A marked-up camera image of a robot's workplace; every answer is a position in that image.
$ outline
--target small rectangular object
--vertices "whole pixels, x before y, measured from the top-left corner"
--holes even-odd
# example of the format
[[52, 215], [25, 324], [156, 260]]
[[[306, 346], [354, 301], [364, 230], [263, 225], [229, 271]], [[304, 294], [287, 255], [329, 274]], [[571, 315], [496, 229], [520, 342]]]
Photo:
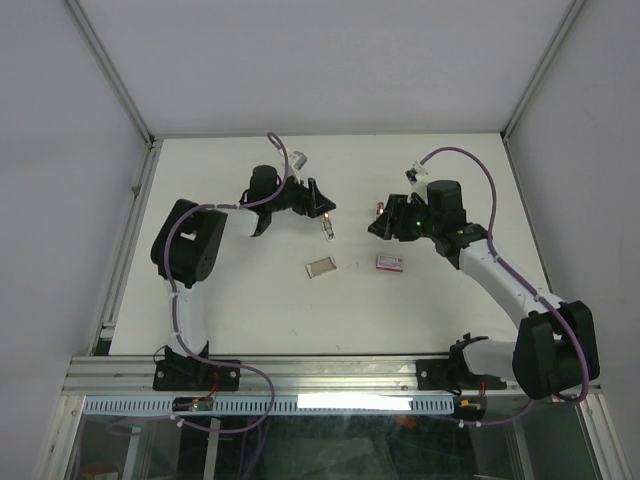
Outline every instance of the small rectangular object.
[[324, 232], [324, 236], [330, 242], [336, 239], [336, 234], [333, 233], [333, 225], [331, 224], [331, 219], [329, 218], [329, 214], [325, 213], [320, 217], [320, 221], [322, 222], [322, 231]]
[[305, 266], [307, 269], [307, 273], [309, 274], [309, 278], [317, 277], [318, 275], [322, 275], [323, 273], [331, 272], [338, 268], [336, 265], [336, 261], [333, 257], [323, 258], [322, 260], [318, 260], [316, 262], [310, 263]]
[[389, 272], [402, 272], [404, 270], [404, 263], [402, 257], [397, 255], [378, 255], [376, 268]]
[[178, 397], [173, 399], [174, 412], [210, 412], [213, 410], [213, 398]]

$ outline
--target small box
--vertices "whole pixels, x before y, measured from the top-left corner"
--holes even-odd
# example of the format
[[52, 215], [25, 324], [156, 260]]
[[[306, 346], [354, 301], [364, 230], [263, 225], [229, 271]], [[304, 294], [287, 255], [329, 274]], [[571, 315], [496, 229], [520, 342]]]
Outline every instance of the small box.
[[307, 274], [309, 278], [317, 277], [318, 275], [322, 275], [323, 273], [332, 272], [337, 269], [336, 261], [333, 257], [323, 258], [322, 260], [318, 260], [317, 262], [310, 263], [305, 265], [307, 269]]
[[376, 268], [389, 272], [402, 272], [404, 270], [404, 263], [402, 257], [396, 255], [378, 255]]

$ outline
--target red and white box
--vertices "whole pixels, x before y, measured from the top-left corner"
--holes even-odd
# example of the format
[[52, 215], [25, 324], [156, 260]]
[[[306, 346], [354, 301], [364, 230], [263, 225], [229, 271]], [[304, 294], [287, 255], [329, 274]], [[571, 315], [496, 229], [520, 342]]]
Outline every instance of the red and white box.
[[404, 262], [402, 257], [397, 255], [378, 255], [376, 268], [388, 272], [402, 272], [404, 270]]

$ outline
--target cable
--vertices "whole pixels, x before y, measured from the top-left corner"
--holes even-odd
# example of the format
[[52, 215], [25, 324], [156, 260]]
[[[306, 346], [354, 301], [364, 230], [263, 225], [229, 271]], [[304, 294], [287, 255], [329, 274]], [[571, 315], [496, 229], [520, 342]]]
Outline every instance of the cable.
[[267, 423], [267, 427], [265, 428], [264, 435], [260, 430], [260, 426], [258, 426], [258, 446], [256, 447], [256, 451], [253, 453], [253, 459], [251, 460], [251, 462], [249, 462], [249, 465], [247, 466], [247, 470], [242, 475], [241, 480], [248, 480], [249, 477], [251, 477], [253, 470], [256, 468], [256, 465], [258, 465], [258, 461], [260, 460], [260, 456], [262, 455], [262, 450], [264, 449], [264, 445], [265, 443], [267, 443], [267, 434], [269, 433], [270, 425], [271, 423]]
[[[576, 337], [575, 333], [573, 332], [573, 330], [571, 329], [567, 321], [562, 317], [562, 315], [560, 315], [560, 312], [558, 312], [558, 310], [556, 310], [546, 298], [542, 296], [538, 296], [538, 291], [536, 290], [536, 288], [533, 285], [531, 285], [522, 275], [520, 275], [511, 265], [509, 265], [509, 263], [507, 263], [506, 260], [504, 260], [500, 255], [498, 255], [496, 247], [493, 243], [493, 227], [496, 220], [496, 211], [498, 208], [498, 194], [496, 192], [496, 184], [493, 180], [493, 177], [491, 176], [491, 173], [489, 172], [489, 169], [473, 153], [459, 147], [437, 148], [436, 150], [428, 154], [426, 157], [424, 157], [422, 160], [420, 160], [420, 165], [424, 165], [429, 160], [431, 160], [434, 156], [436, 156], [438, 153], [441, 153], [441, 152], [457, 152], [467, 156], [480, 167], [485, 177], [487, 177], [487, 180], [489, 181], [489, 187], [491, 188], [491, 215], [489, 216], [489, 228], [487, 230], [487, 245], [489, 246], [489, 251], [491, 252], [491, 255], [493, 255], [495, 261], [498, 262], [502, 266], [502, 268], [504, 268], [514, 279], [516, 279], [516, 281], [520, 283], [529, 293], [537, 296], [538, 301], [549, 312], [551, 312], [551, 314], [556, 318], [556, 320], [560, 323], [562, 328], [567, 333], [567, 336], [569, 337], [569, 340], [571, 341], [571, 344], [573, 345], [573, 348], [575, 349], [576, 354], [578, 355], [578, 360], [580, 362], [580, 367], [582, 370], [582, 388], [580, 390], [580, 394], [575, 398], [569, 398], [566, 396], [560, 396], [560, 398], [562, 398], [563, 400], [568, 400], [576, 403], [581, 402], [586, 398], [586, 396], [589, 393], [589, 367], [587, 365], [587, 359], [584, 355], [584, 350], [582, 349], [582, 346], [580, 345], [578, 338]], [[517, 413], [513, 417], [507, 418], [505, 420], [498, 420], [495, 422], [487, 422], [487, 423], [484, 423], [483, 425], [502, 425], [504, 423], [508, 423], [510, 421], [516, 420], [517, 418], [520, 418], [522, 415], [528, 412], [533, 406], [533, 403], [534, 403], [533, 400], [530, 400], [529, 403], [519, 413]]]
[[[280, 137], [278, 137], [275, 133], [272, 133], [272, 132], [267, 133], [267, 139], [278, 150], [282, 150], [282, 154], [283, 154], [283, 157], [284, 157], [284, 176], [283, 176], [283, 178], [287, 178], [287, 176], [289, 175], [289, 156], [287, 154], [287, 149], [286, 149], [284, 143], [282, 142]], [[281, 181], [280, 185], [278, 186], [276, 191], [273, 192], [268, 197], [263, 198], [262, 200], [257, 200], [255, 202], [246, 203], [244, 205], [241, 205], [240, 208], [251, 208], [251, 207], [256, 207], [258, 205], [262, 205], [264, 203], [270, 202], [271, 200], [276, 198], [278, 195], [280, 195], [280, 193], [284, 189], [284, 186], [285, 186], [285, 182]], [[172, 298], [171, 298], [171, 324], [172, 324], [172, 331], [173, 331], [173, 334], [176, 336], [176, 341], [178, 342], [180, 347], [182, 347], [182, 349], [187, 353], [187, 355], [189, 355], [190, 357], [194, 358], [195, 360], [197, 360], [199, 362], [202, 362], [204, 364], [207, 364], [207, 365], [212, 365], [214, 367], [240, 368], [242, 370], [248, 370], [248, 371], [253, 372], [253, 373], [257, 374], [257, 375], [260, 375], [262, 378], [264, 378], [264, 380], [267, 382], [267, 385], [269, 386], [269, 391], [270, 391], [270, 394], [271, 394], [271, 401], [269, 402], [269, 405], [268, 405], [267, 410], [265, 411], [264, 415], [262, 415], [260, 418], [258, 418], [255, 422], [253, 422], [253, 423], [251, 423], [251, 424], [249, 424], [249, 425], [247, 425], [246, 427], [243, 427], [243, 428], [234, 428], [234, 429], [230, 429], [230, 430], [217, 429], [217, 428], [207, 428], [207, 427], [203, 427], [201, 425], [197, 425], [195, 423], [189, 422], [188, 420], [185, 420], [184, 418], [179, 417], [179, 416], [176, 416], [176, 418], [178, 418], [180, 420], [180, 422], [182, 422], [184, 425], [187, 425], [189, 427], [195, 428], [197, 430], [201, 430], [203, 432], [209, 432], [209, 433], [242, 433], [242, 432], [246, 432], [246, 431], [251, 430], [252, 428], [255, 428], [258, 425], [260, 425], [262, 422], [264, 422], [266, 420], [266, 418], [271, 413], [271, 410], [273, 409], [273, 406], [274, 406], [275, 401], [276, 401], [276, 391], [275, 391], [275, 387], [273, 386], [273, 382], [271, 381], [271, 379], [269, 378], [269, 376], [266, 373], [264, 373], [263, 371], [255, 368], [255, 367], [251, 367], [249, 365], [242, 365], [242, 364], [229, 363], [229, 362], [221, 362], [221, 361], [218, 361], [218, 360], [209, 360], [207, 358], [202, 358], [202, 357], [199, 357], [196, 353], [192, 352], [189, 349], [189, 347], [187, 347], [187, 345], [185, 344], [185, 342], [184, 342], [184, 340], [183, 340], [183, 338], [182, 338], [182, 336], [180, 334], [180, 329], [178, 327], [178, 295], [177, 295], [178, 294], [178, 286], [176, 284], [175, 279], [171, 275], [171, 268], [169, 266], [169, 252], [171, 250], [171, 242], [173, 241], [173, 237], [176, 235], [178, 229], [180, 228], [180, 225], [182, 225], [182, 223], [185, 220], [187, 220], [194, 213], [196, 213], [196, 212], [198, 212], [200, 210], [207, 210], [207, 209], [213, 209], [213, 208], [216, 208], [216, 206], [213, 205], [213, 204], [202, 204], [202, 205], [197, 205], [197, 206], [187, 210], [185, 213], [183, 213], [180, 216], [180, 218], [178, 218], [178, 220], [176, 220], [176, 223], [173, 224], [173, 226], [171, 227], [171, 230], [169, 230], [169, 234], [167, 235], [167, 241], [166, 241], [165, 246], [164, 246], [163, 263], [164, 263], [164, 271], [167, 274], [167, 280], [169, 281], [169, 284], [171, 285], [171, 292], [172, 292]]]
[[156, 351], [154, 352], [153, 357], [151, 357], [151, 358], [153, 359], [153, 363], [155, 363], [155, 364], [156, 364], [156, 367], [158, 366], [158, 361], [156, 360], [156, 355], [158, 355], [158, 352], [159, 352], [160, 350], [162, 350], [163, 348], [165, 348], [165, 347], [166, 347], [166, 345], [161, 346], [158, 350], [156, 350]]
[[249, 432], [244, 432], [242, 434], [242, 442], [240, 443], [240, 460], [238, 461], [238, 475], [236, 478], [240, 478], [242, 474], [242, 467], [244, 466], [244, 453], [247, 447], [247, 437], [249, 436]]
[[218, 374], [216, 372], [213, 372], [213, 374], [211, 374], [210, 376], [215, 379], [216, 383], [213, 384], [213, 387], [211, 387], [211, 390], [209, 391], [209, 393], [207, 393], [207, 396], [204, 398], [209, 398], [211, 395], [213, 395], [216, 392], [216, 390], [218, 390], [218, 385], [220, 385], [220, 379], [218, 378]]

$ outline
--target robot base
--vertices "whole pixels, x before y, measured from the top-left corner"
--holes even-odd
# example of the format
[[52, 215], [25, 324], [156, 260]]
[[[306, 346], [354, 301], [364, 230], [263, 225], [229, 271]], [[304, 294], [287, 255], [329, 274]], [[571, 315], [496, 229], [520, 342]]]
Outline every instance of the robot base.
[[[209, 343], [200, 352], [209, 358]], [[237, 360], [224, 360], [237, 363]], [[240, 368], [214, 367], [191, 357], [178, 355], [165, 347], [164, 360], [156, 362], [153, 390], [156, 392], [204, 392], [211, 390], [217, 382], [219, 392], [237, 392], [240, 384]]]
[[457, 362], [447, 358], [433, 360], [416, 360], [416, 376], [418, 390], [445, 390], [454, 395], [461, 395], [463, 390], [482, 389], [484, 379], [487, 390], [506, 390], [507, 384], [491, 375], [461, 374]]

